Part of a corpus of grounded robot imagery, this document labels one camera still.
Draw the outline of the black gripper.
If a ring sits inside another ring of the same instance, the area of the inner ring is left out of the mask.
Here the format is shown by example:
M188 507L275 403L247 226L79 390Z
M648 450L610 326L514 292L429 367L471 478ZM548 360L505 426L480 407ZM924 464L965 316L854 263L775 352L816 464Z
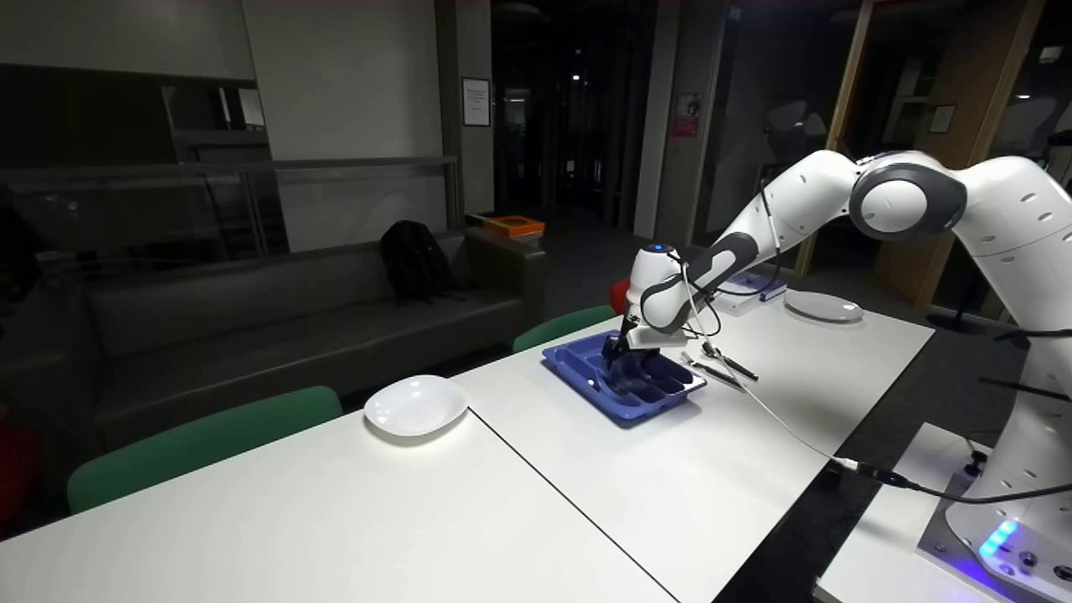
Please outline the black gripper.
M634 360L639 360L639 357L643 357L643 352L634 349L629 338L620 335L620 331L612 331L612 335L604 341L604 360L608 360L610 367L617 367L617 365L634 365Z

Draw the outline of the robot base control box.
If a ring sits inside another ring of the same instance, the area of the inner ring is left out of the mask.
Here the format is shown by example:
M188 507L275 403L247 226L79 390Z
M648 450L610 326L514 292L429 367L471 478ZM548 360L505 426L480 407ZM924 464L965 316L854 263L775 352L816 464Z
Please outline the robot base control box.
M1072 503L1064 491L968 507L974 474L940 486L917 550L1010 603L1072 603Z

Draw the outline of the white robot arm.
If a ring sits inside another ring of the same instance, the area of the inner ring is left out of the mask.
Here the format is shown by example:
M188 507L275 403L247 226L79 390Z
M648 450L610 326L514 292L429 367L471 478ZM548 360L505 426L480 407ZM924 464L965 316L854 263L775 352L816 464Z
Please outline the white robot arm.
M842 218L875 240L952 235L1017 326L1042 379L1072 390L1072 197L1023 154L946 168L924 151L811 151L699 255L643 247L634 258L629 307L610 354L629 354L643 335L680 335L689 307L723 280Z

